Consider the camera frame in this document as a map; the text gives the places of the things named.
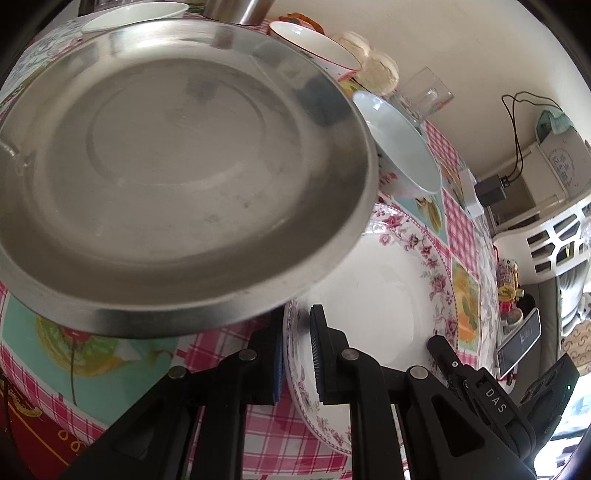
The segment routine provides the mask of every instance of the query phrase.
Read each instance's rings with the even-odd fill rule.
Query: white bowl
[[[376,143],[380,191],[399,198],[422,198],[439,192],[439,166],[404,115],[369,92],[355,92],[353,102]]]
[[[127,5],[90,20],[82,27],[82,38],[88,40],[108,30],[148,20],[182,17],[188,8],[187,4],[178,2]]]
[[[316,30],[290,22],[271,22],[270,34],[295,47],[335,80],[351,78],[361,64],[346,48]]]

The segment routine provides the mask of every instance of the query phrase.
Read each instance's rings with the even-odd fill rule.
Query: table
[[[264,33],[267,22],[249,28]],[[79,42],[80,25],[72,20],[31,45],[0,90],[0,119],[18,92]],[[458,280],[459,288],[473,300],[468,308],[480,320],[475,332],[465,332],[460,323],[464,340],[458,356],[466,364],[493,371],[499,314],[491,236],[484,217],[471,220],[461,207],[457,173],[465,168],[462,159],[433,124],[425,121],[423,127],[441,166],[444,189],[422,203],[385,196],[381,201],[401,207],[425,224],[450,276],[463,279]],[[38,318],[1,283],[0,310],[0,366],[30,402],[86,443],[96,440],[168,367],[185,365],[192,371],[214,367],[245,347],[261,321],[252,319],[177,339],[105,339]],[[70,365],[73,339],[77,341],[76,359]],[[350,460],[308,431],[286,385],[276,406],[249,408],[243,469],[246,478],[257,479],[268,475],[351,476]]]

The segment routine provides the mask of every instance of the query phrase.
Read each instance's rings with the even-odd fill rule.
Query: glass cup
[[[441,110],[453,94],[428,68],[423,68],[413,78],[394,92],[394,98],[417,121]]]

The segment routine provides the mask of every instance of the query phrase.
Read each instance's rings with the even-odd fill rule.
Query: white ceramic plate
[[[314,435],[351,454],[349,406],[324,406],[316,391],[309,313],[321,303],[326,321],[351,347],[385,367],[422,365],[435,373],[427,340],[457,345],[452,282],[425,230],[404,212],[376,204],[368,227],[345,260],[285,308],[284,355],[291,396]]]
[[[441,190],[441,172],[414,126],[380,97],[359,90],[353,102],[363,115],[379,157],[379,189],[394,198],[422,198]]]

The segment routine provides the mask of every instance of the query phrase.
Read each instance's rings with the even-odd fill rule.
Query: metal screw
[[[182,365],[175,365],[168,370],[168,376],[173,380],[179,380],[187,374],[187,369]]]
[[[359,358],[359,352],[354,348],[346,348],[340,353],[340,356],[345,360],[357,360]]]
[[[417,380],[425,380],[428,377],[429,372],[427,372],[427,369],[425,367],[415,365],[410,369],[410,374],[413,378],[416,378]]]
[[[238,358],[243,362],[252,362],[256,358],[256,352],[250,348],[240,350]]]

